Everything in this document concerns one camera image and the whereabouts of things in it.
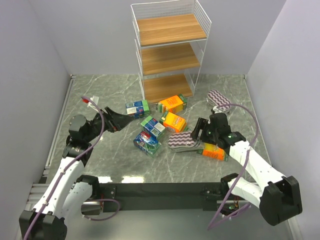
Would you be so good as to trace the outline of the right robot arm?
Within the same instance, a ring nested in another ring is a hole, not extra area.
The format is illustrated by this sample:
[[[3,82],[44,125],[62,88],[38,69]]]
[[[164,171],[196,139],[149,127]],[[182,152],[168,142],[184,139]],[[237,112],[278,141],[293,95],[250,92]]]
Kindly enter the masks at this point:
[[[232,131],[226,114],[213,113],[209,119],[198,118],[190,134],[194,140],[214,144],[236,160],[240,173],[220,180],[219,196],[226,202],[238,196],[256,206],[263,219],[276,226],[302,213],[300,185],[293,176],[285,176],[268,164],[239,133]]]

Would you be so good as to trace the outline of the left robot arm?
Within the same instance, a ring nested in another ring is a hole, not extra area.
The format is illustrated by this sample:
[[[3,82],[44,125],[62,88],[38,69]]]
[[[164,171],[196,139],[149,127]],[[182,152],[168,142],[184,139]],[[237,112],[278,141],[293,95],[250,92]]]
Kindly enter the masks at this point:
[[[69,135],[59,168],[50,185],[31,210],[24,210],[19,217],[19,226],[25,240],[64,240],[67,223],[74,214],[82,212],[85,201],[116,203],[116,211],[121,208],[114,198],[104,199],[96,176],[82,172],[93,151],[92,140],[100,140],[103,132],[121,131],[133,116],[114,112],[109,107],[98,110],[92,120],[84,115],[76,115],[69,122]]]

